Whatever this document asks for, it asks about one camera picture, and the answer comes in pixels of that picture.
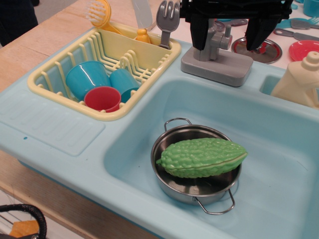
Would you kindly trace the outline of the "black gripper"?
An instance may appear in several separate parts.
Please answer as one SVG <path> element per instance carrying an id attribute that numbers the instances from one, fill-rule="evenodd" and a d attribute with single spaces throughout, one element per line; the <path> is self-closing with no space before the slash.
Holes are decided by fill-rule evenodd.
<path id="1" fill-rule="evenodd" d="M 180 17 L 190 19 L 192 45 L 205 48 L 208 18 L 250 19 L 245 33 L 246 49 L 255 50 L 275 28 L 271 18 L 287 19 L 292 13 L 291 0 L 183 0 Z"/>

